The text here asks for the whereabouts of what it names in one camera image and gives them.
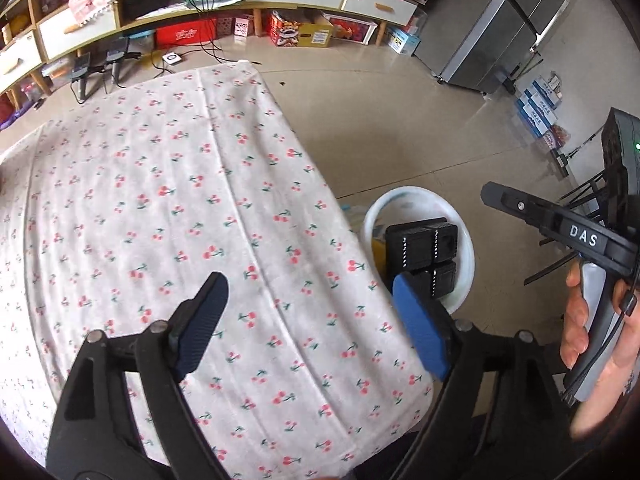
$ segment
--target bed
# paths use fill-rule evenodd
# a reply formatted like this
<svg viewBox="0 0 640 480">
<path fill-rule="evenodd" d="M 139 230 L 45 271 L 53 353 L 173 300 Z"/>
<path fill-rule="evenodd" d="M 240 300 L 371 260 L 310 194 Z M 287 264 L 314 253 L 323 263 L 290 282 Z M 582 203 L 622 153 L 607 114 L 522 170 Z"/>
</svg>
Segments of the bed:
<svg viewBox="0 0 640 480">
<path fill-rule="evenodd" d="M 0 414 L 42 464 L 89 330 L 140 332 L 214 270 L 230 301 L 181 388 L 230 476 L 342 476 L 431 403 L 388 294 L 249 62 L 43 124 L 2 154 L 0 218 Z M 146 453 L 165 462 L 127 383 Z"/>
</svg>

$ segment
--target human hand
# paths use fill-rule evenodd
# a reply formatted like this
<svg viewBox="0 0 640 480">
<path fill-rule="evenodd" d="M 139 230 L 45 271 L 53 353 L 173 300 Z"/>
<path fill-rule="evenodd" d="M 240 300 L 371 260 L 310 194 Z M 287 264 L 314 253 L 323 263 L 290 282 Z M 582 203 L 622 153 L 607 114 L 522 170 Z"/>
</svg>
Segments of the human hand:
<svg viewBox="0 0 640 480">
<path fill-rule="evenodd" d="M 587 302 L 580 290 L 580 264 L 574 262 L 566 277 L 569 298 L 564 315 L 564 330 L 560 345 L 560 357 L 568 368 L 572 368 L 589 344 L 589 336 L 584 327 L 589 317 Z M 620 314 L 620 301 L 629 286 L 619 280 L 613 291 L 612 304 Z M 611 353 L 589 399 L 578 408 L 571 424 L 572 437 L 582 438 L 594 430 L 618 402 L 623 388 L 640 351 L 640 314 L 636 308 L 631 316 L 625 317 L 620 338 Z"/>
</svg>

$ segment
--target black battery pack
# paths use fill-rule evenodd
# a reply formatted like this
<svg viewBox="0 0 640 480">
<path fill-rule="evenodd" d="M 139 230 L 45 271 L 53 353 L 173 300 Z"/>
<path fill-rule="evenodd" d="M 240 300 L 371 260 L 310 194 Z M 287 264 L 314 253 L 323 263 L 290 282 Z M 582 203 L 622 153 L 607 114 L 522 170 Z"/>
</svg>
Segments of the black battery pack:
<svg viewBox="0 0 640 480">
<path fill-rule="evenodd" d="M 456 286 L 456 263 L 445 262 L 435 264 L 427 269 L 414 270 L 412 272 L 424 285 L 424 290 L 431 293 L 434 300 L 453 292 Z"/>
<path fill-rule="evenodd" d="M 386 229 L 386 278 L 452 260 L 458 252 L 458 226 L 432 218 Z"/>
</svg>

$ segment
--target red box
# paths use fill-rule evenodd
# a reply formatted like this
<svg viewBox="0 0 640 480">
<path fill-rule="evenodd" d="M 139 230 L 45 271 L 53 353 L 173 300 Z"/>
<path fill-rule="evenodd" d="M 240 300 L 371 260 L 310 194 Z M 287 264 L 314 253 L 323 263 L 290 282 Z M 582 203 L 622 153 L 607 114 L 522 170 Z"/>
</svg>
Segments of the red box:
<svg viewBox="0 0 640 480">
<path fill-rule="evenodd" d="M 175 45 L 205 44 L 216 39 L 216 19 L 176 23 L 156 30 L 158 48 Z"/>
</svg>

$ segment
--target purple object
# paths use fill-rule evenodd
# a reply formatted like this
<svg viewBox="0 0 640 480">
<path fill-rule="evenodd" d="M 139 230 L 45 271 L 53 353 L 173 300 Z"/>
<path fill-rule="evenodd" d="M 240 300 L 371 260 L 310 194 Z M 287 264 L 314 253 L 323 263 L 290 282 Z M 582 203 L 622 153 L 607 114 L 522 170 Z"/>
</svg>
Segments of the purple object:
<svg viewBox="0 0 640 480">
<path fill-rule="evenodd" d="M 22 108 L 12 113 L 4 123 L 0 124 L 0 131 L 7 129 L 9 126 L 14 124 L 15 121 L 17 121 L 20 117 L 22 117 L 25 113 L 27 113 L 27 110 L 29 110 L 29 108 L 31 108 L 32 106 L 33 106 L 33 101 L 25 102 L 25 104 L 22 105 Z"/>
</svg>

